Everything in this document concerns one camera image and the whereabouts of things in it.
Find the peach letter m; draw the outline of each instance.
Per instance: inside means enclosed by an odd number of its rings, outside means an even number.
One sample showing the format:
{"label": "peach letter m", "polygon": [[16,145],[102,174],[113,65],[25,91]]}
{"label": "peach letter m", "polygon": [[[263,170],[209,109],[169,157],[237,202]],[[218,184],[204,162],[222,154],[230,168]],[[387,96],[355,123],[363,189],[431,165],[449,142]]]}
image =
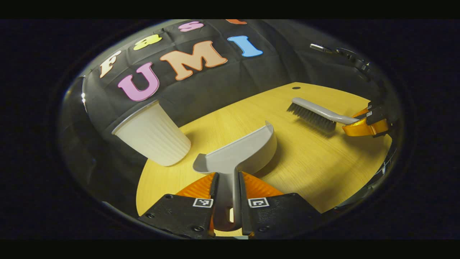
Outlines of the peach letter m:
{"label": "peach letter m", "polygon": [[193,46],[193,54],[191,55],[175,50],[163,55],[160,60],[167,61],[176,71],[176,80],[184,80],[193,75],[193,71],[186,69],[184,65],[201,71],[203,69],[202,59],[206,61],[206,67],[215,67],[227,62],[227,59],[222,58],[212,44],[212,41],[202,41]]}

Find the brush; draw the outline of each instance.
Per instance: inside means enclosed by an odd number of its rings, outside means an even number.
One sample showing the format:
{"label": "brush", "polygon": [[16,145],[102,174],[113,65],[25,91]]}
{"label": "brush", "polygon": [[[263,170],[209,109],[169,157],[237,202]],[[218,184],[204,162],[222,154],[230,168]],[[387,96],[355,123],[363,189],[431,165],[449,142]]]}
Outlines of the brush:
{"label": "brush", "polygon": [[287,111],[293,112],[294,115],[299,116],[309,125],[326,134],[334,132],[337,122],[349,125],[359,121],[359,119],[339,115],[324,107],[298,97],[292,99],[292,104],[289,106]]}

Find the ribbed cup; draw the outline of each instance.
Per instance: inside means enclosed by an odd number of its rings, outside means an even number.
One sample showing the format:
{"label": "ribbed cup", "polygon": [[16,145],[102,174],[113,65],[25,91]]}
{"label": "ribbed cup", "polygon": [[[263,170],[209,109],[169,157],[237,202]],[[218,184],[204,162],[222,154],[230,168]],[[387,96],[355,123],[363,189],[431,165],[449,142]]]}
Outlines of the ribbed cup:
{"label": "ribbed cup", "polygon": [[162,166],[179,162],[191,146],[157,100],[126,118],[112,134]]}

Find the gray brush handle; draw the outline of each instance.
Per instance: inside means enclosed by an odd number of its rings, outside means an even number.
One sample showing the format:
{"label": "gray brush handle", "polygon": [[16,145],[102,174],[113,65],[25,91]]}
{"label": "gray brush handle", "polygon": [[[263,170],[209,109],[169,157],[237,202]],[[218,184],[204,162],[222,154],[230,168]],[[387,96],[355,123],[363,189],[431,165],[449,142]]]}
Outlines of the gray brush handle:
{"label": "gray brush handle", "polygon": [[299,106],[302,106],[303,108],[309,110],[309,111],[312,111],[316,114],[319,114],[323,117],[325,117],[326,119],[329,119],[329,120],[332,120],[332,121],[335,121],[335,122],[338,122],[338,123],[342,123],[342,124],[345,124],[345,125],[348,125],[348,124],[352,124],[352,123],[355,123],[357,121],[359,121],[358,119],[356,118],[351,118],[351,117],[347,117],[347,116],[343,116],[343,115],[339,115],[335,112],[332,112],[324,107],[321,107],[319,105],[316,105],[312,102],[309,102],[305,99],[302,99],[302,98],[299,98],[299,97],[296,97],[296,98],[293,98],[292,99],[292,102],[299,105]]}

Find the wooden table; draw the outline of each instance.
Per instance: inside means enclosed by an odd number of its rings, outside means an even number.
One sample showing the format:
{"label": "wooden table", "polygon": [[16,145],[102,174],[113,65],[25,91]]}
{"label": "wooden table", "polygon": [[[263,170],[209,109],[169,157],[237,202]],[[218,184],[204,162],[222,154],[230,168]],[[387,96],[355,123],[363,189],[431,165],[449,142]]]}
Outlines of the wooden table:
{"label": "wooden table", "polygon": [[[272,160],[254,176],[283,193],[296,192],[320,213],[342,203],[362,188],[383,163],[391,145],[386,135],[347,136],[337,124],[326,137],[302,119],[286,112],[301,97],[336,113],[352,116],[368,100],[332,88],[294,82],[262,92],[190,122],[180,129],[191,140],[189,153],[177,164],[163,167],[148,160],[139,180],[136,206],[144,214],[164,194],[175,194],[203,174],[193,170],[199,153],[210,153],[270,122],[278,141]],[[242,235],[241,230],[216,231]]]}

